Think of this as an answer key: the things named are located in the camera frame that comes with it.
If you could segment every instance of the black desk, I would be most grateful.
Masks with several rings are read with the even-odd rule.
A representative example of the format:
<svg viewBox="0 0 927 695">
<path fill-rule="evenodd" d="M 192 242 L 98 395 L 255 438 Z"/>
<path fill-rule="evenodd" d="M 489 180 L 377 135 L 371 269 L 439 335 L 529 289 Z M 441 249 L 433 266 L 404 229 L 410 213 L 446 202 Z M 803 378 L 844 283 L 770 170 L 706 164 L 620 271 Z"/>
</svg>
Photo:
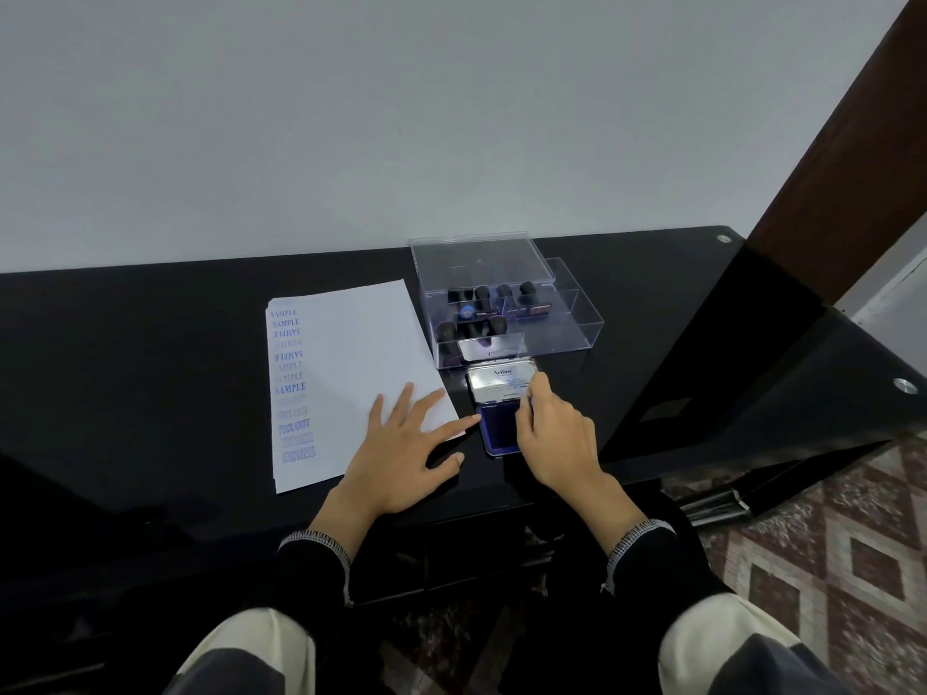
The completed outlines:
<svg viewBox="0 0 927 695">
<path fill-rule="evenodd" d="M 539 365 L 595 421 L 623 482 L 807 458 L 927 421 L 927 381 L 730 230 L 538 244 L 605 320 L 593 350 Z M 274 494 L 267 302 L 397 278 L 417 303 L 405 248 L 0 275 L 0 483 L 13 518 L 0 532 L 25 551 L 0 575 L 0 611 L 269 555 L 334 482 Z M 446 380 L 470 411 L 461 375 Z M 478 433 L 457 444 L 459 479 L 378 531 L 546 497 L 520 458 L 488 457 Z M 17 544 L 46 530 L 73 550 Z"/>
</svg>

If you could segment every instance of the clear acrylic box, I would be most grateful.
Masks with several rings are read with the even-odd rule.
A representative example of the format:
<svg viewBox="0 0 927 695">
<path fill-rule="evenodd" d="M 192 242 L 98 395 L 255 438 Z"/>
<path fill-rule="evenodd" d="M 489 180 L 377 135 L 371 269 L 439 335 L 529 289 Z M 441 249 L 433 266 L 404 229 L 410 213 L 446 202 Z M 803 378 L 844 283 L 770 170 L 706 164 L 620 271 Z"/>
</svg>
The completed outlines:
<svg viewBox="0 0 927 695">
<path fill-rule="evenodd" d="M 410 246 L 439 369 L 592 348 L 602 329 L 562 259 L 541 256 L 527 233 Z"/>
</svg>

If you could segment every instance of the paper sheet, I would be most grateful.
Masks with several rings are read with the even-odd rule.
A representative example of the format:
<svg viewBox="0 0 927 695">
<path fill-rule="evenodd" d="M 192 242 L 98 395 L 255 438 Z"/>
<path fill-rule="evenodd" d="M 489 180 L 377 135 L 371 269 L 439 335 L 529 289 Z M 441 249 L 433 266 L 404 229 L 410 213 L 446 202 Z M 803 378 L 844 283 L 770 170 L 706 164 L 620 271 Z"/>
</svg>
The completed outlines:
<svg viewBox="0 0 927 695">
<path fill-rule="evenodd" d="M 414 398 L 443 387 L 403 280 L 267 306 L 273 478 L 277 493 L 342 475 L 383 393 L 383 416 L 402 386 Z M 447 396 L 423 430 L 458 419 Z"/>
</svg>

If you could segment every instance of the metal screw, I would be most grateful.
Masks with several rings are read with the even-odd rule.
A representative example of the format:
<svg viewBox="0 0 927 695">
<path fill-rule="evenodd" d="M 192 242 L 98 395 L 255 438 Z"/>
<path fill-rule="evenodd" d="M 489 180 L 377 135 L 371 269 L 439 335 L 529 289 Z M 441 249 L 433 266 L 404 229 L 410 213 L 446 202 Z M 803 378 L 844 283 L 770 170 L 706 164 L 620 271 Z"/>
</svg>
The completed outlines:
<svg viewBox="0 0 927 695">
<path fill-rule="evenodd" d="M 909 395 L 918 394 L 918 386 L 910 382 L 910 380 L 905 380 L 904 378 L 896 378 L 892 381 L 895 386 L 903 393 L 908 393 Z"/>
</svg>

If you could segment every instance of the hand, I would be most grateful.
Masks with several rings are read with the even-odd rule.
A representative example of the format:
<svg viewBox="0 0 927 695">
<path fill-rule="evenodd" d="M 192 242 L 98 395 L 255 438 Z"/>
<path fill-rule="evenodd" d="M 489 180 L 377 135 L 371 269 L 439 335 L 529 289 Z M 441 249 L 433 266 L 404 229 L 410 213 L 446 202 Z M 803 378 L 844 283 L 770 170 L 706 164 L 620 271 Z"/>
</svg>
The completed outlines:
<svg viewBox="0 0 927 695">
<path fill-rule="evenodd" d="M 566 499 L 575 488 L 602 475 L 595 424 L 554 395 L 544 373 L 531 378 L 516 412 L 516 424 L 518 447 L 528 468 L 560 497 Z"/>
<path fill-rule="evenodd" d="M 438 444 L 479 422 L 475 414 L 422 431 L 425 413 L 445 391 L 439 388 L 410 408 L 411 395 L 412 383 L 407 383 L 385 424 L 383 396 L 377 396 L 364 443 L 309 526 L 333 537 L 352 558 L 377 517 L 410 508 L 460 472 L 464 455 L 459 452 L 434 469 L 425 462 Z"/>
<path fill-rule="evenodd" d="M 647 519 L 599 466 L 592 420 L 554 395 L 544 373 L 531 378 L 516 424 L 518 447 L 534 477 L 576 511 L 606 554 Z"/>
</svg>

